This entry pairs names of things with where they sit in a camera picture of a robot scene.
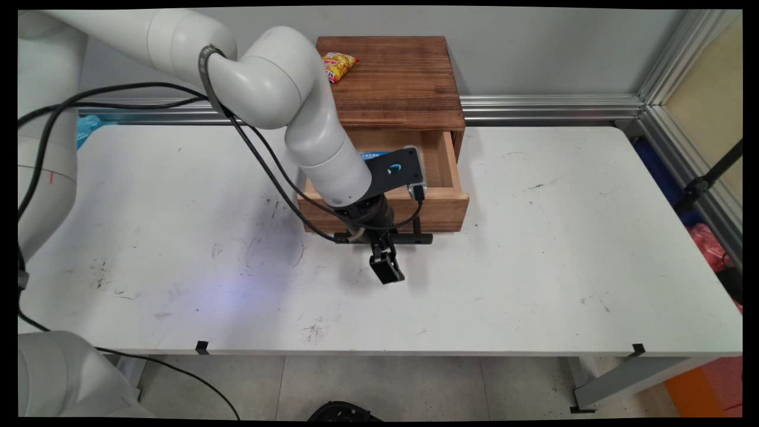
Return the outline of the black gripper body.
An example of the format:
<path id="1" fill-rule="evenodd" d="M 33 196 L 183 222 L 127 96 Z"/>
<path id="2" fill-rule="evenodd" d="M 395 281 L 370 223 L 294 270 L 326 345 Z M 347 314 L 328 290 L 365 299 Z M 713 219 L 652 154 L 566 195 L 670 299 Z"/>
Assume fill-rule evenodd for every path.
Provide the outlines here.
<path id="1" fill-rule="evenodd" d="M 395 212 L 385 195 L 366 198 L 344 209 L 336 209 L 334 213 L 344 217 L 341 221 L 345 224 L 345 236 L 349 241 L 370 241 L 378 233 L 372 229 L 387 229 L 395 221 Z"/>

